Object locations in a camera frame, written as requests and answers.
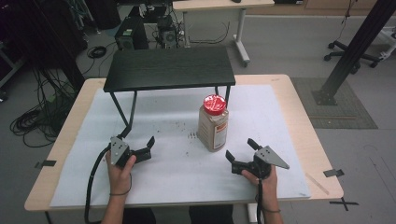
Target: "person's left hand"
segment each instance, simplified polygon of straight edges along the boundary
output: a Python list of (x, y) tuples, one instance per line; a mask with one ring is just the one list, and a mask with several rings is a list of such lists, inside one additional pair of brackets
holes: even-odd
[(111, 152), (106, 153), (108, 179), (110, 181), (110, 195), (128, 195), (131, 187), (131, 171), (136, 162), (136, 156), (132, 156), (126, 162), (123, 169), (111, 164)]

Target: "red lid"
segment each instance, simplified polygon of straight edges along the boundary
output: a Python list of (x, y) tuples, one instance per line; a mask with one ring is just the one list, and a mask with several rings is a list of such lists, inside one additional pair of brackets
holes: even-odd
[(224, 112), (227, 103), (219, 95), (208, 95), (204, 99), (205, 112), (212, 116), (218, 116)]

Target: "floor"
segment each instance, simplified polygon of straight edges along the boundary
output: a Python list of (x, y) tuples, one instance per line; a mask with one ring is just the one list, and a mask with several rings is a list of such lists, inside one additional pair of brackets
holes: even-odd
[[(251, 63), (244, 67), (233, 43), (236, 23), (231, 22), (229, 33), (218, 45), (227, 47), (233, 71), (236, 75), (287, 74), (290, 77), (328, 77), (338, 59), (323, 61), (331, 52), (327, 45), (343, 30), (341, 17), (247, 17), (243, 33)], [(359, 29), (364, 18), (349, 18), (340, 41), (348, 43)], [(394, 26), (393, 18), (389, 25)], [(225, 34), (227, 23), (195, 23), (190, 27), (191, 39), (217, 39)], [(152, 26), (147, 26), (148, 38), (152, 40)], [(107, 35), (87, 32), (89, 48), (105, 46), (114, 42)], [(193, 44), (201, 47), (205, 44)], [(387, 45), (376, 39), (368, 52), (379, 55)], [(86, 52), (77, 58), (81, 71), (92, 64)], [(84, 76), (105, 77), (111, 63), (111, 55), (96, 60)], [(376, 68), (362, 61), (356, 75), (347, 82), (357, 94), (374, 119), (377, 130), (324, 130), (316, 129), (334, 169), (342, 169), (339, 177), (344, 189), (344, 199), (349, 204), (333, 204), (329, 201), (281, 202), (285, 223), (381, 223), (396, 220), (396, 55), (393, 54)], [(37, 104), (37, 88), (31, 69), (24, 66), (3, 87), (8, 100), (0, 104), (0, 223), (46, 223), (44, 213), (25, 211), (24, 202), (40, 172), (35, 168), (38, 161), (47, 158), (51, 146), (27, 147), (21, 137), (8, 128), (16, 117)], [(45, 142), (41, 133), (31, 133), (26, 141), (32, 144)], [(154, 209), (158, 223), (189, 223), (188, 208), (184, 206)], [(102, 210), (92, 212), (92, 219), (101, 218)], [(83, 211), (60, 211), (49, 213), (53, 223), (83, 223)], [(234, 222), (248, 223), (246, 207), (236, 204)]]

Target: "person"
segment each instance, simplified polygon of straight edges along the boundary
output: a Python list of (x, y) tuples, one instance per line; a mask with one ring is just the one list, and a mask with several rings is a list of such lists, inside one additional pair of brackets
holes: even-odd
[[(131, 171), (136, 162), (136, 156), (132, 156), (121, 169), (111, 165), (110, 151), (106, 154), (107, 171), (110, 182), (110, 197), (103, 217), (103, 224), (155, 223), (155, 217), (149, 208), (124, 209), (125, 201), (131, 189)], [(256, 187), (259, 179), (249, 171), (242, 171), (242, 175)], [(272, 165), (271, 174), (262, 181), (262, 213), (265, 224), (283, 224), (279, 204), (276, 197), (277, 176), (275, 166)], [(190, 208), (191, 224), (199, 223), (233, 223), (232, 205), (192, 206)]]

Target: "plastic jar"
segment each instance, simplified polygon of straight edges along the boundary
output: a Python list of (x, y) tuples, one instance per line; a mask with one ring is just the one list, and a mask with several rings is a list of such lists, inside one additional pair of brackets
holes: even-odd
[(199, 109), (198, 137), (210, 151), (224, 147), (227, 138), (228, 110), (224, 98), (208, 95)]

